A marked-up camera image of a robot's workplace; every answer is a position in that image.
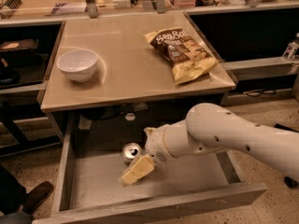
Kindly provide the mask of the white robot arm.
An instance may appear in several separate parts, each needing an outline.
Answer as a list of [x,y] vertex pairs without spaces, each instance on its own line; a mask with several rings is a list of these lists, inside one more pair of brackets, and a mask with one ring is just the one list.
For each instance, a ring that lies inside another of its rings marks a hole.
[[134,158],[122,173],[120,182],[124,186],[149,175],[158,164],[225,148],[248,154],[293,180],[299,179],[299,133],[250,122],[219,105],[195,105],[184,120],[147,127],[144,132],[146,153]]

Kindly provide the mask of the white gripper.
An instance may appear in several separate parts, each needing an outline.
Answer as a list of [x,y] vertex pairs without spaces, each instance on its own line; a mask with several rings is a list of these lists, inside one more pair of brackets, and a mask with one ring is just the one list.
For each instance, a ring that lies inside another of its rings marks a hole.
[[123,172],[120,182],[123,186],[130,186],[149,175],[158,165],[169,163],[175,158],[167,150],[164,143],[164,133],[167,125],[158,128],[147,127],[144,132],[147,136],[145,150],[149,155],[136,157]]

